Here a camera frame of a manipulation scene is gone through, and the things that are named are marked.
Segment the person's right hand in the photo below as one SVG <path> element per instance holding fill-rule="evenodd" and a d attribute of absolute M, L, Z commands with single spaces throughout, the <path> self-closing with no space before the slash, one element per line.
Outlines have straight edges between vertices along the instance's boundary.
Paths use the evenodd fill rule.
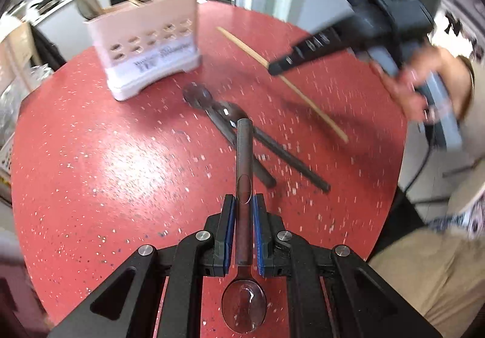
<path fill-rule="evenodd" d="M 468 110 L 473 91 L 472 73 L 462 59 L 454 57 L 444 48 L 432 45 L 420 47 L 395 77 L 384 72 L 375 61 L 370 62 L 370 67 L 410 121 L 425 121 L 428 118 L 430 105 L 418 88 L 426 83 L 432 73 L 441 76 L 455 117 L 463 119 Z"/>

